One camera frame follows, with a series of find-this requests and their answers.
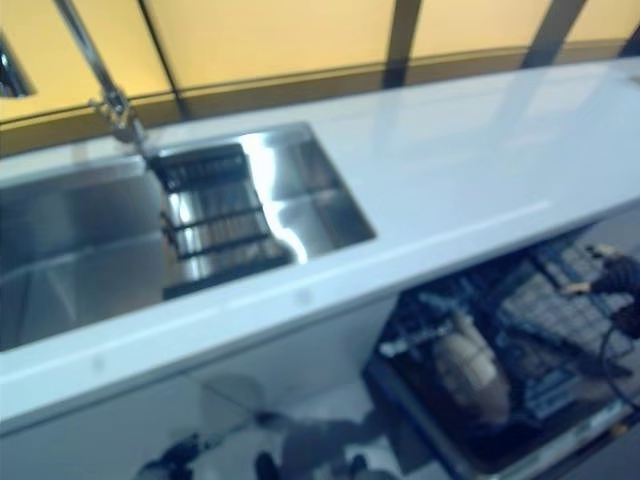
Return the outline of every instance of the kitchen sink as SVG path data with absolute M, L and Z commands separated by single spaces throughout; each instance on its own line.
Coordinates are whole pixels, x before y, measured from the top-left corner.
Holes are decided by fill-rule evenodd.
M 0 350 L 374 237 L 304 124 L 0 189 Z

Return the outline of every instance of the sink faucet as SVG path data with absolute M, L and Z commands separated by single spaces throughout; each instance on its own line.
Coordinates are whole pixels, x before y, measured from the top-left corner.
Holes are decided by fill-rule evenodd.
M 100 58 L 100 54 L 73 3 L 71 0 L 54 0 L 54 2 L 89 67 L 102 86 L 102 99 L 100 101 L 90 100 L 89 105 L 106 119 L 114 137 L 121 142 L 133 144 L 138 153 L 146 159 L 144 127 L 124 92 L 113 83 L 111 75 Z M 31 88 L 24 71 L 20 68 L 6 39 L 0 36 L 0 96 L 22 97 L 32 93 L 34 90 Z
M 113 83 L 98 49 L 93 44 L 73 3 L 71 0 L 54 0 L 54 2 L 89 67 L 102 86 L 102 101 L 90 100 L 89 105 L 107 120 L 114 137 L 121 142 L 132 143 L 138 153 L 146 158 L 144 127 L 124 92 Z

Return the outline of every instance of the white cabinet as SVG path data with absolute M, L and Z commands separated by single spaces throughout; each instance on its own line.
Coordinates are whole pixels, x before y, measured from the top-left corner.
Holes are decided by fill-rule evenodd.
M 172 442 L 241 422 L 248 413 L 239 405 L 273 409 L 355 379 L 394 304 L 389 297 L 320 319 L 0 437 L 0 478 L 130 479 Z

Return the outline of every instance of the dishwasher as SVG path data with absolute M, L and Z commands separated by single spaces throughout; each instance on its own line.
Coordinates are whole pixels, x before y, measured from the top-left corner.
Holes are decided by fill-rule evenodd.
M 605 277 L 612 259 L 628 260 L 632 272 L 609 272 L 609 282 L 640 281 L 633 252 L 592 243 L 598 230 L 574 230 L 400 295 L 365 376 L 453 478 L 544 478 L 623 418 L 623 400 L 633 406 L 640 290 L 575 294 Z

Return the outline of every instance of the white countertop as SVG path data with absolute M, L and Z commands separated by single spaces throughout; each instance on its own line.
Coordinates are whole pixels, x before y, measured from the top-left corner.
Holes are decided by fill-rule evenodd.
M 633 75 L 640 75 L 640 59 L 153 130 L 153 142 L 168 145 L 306 121 L 377 237 L 1 353 L 0 426 L 14 428 L 96 389 L 229 351 L 640 200 L 640 85 Z M 0 187 L 122 148 L 103 138 L 5 159 Z

